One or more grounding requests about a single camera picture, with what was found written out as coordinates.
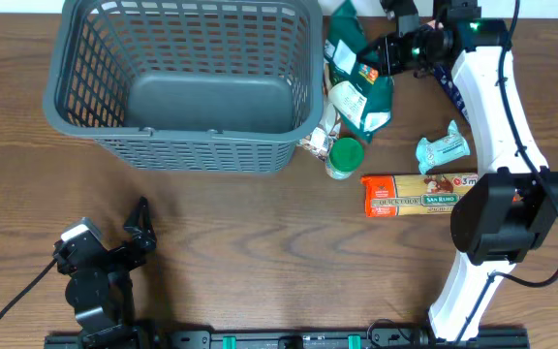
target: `light blue wrapper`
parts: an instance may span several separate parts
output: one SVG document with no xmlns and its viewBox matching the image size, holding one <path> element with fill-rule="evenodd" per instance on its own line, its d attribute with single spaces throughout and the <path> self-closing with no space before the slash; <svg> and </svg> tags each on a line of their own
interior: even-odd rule
<svg viewBox="0 0 558 349">
<path fill-rule="evenodd" d="M 422 138 L 417 144 L 415 155 L 418 160 L 418 170 L 425 175 L 433 167 L 444 165 L 462 156 L 471 155 L 471 149 L 460 131 L 452 121 L 448 128 L 449 135 L 431 143 Z"/>
</svg>

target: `green package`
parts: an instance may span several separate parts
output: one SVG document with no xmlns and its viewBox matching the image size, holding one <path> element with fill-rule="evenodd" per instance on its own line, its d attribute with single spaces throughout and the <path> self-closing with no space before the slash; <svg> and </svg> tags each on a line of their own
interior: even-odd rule
<svg viewBox="0 0 558 349">
<path fill-rule="evenodd" d="M 325 60 L 333 84 L 328 99 L 348 128 L 371 143 L 374 134 L 391 121 L 393 80 L 379 77 L 378 70 L 357 62 L 357 52 L 366 46 L 357 11 L 347 0 L 331 16 L 325 42 Z M 373 52 L 366 58 L 378 61 Z"/>
</svg>

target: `orange pasta package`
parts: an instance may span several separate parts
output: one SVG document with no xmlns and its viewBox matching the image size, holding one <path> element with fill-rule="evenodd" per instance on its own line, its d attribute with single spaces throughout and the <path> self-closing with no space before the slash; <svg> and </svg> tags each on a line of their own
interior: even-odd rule
<svg viewBox="0 0 558 349">
<path fill-rule="evenodd" d="M 365 215 L 451 213 L 477 179 L 477 174 L 367 175 L 360 180 L 365 185 Z"/>
</svg>

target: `white background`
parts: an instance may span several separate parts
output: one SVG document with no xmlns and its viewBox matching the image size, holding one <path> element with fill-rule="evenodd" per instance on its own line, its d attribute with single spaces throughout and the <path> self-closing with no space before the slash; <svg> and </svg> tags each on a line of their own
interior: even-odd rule
<svg viewBox="0 0 558 349">
<path fill-rule="evenodd" d="M 343 0 L 319 1 L 325 15 L 330 15 Z M 61 12 L 64 0 L 0 0 L 0 13 Z M 360 16 L 382 16 L 379 0 L 353 0 Z M 432 16 L 432 0 L 415 0 L 421 16 Z M 479 0 L 484 17 L 509 17 L 513 13 L 512 0 Z M 520 16 L 525 18 L 558 18 L 558 0 L 523 0 Z"/>
</svg>

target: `basket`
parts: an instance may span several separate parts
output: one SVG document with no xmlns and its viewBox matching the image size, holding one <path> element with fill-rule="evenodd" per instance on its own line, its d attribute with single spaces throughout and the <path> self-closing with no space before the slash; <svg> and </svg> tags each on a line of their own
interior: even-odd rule
<svg viewBox="0 0 558 349">
<path fill-rule="evenodd" d="M 322 117 L 317 1 L 66 0 L 46 119 L 134 167 L 269 173 Z"/>
</svg>

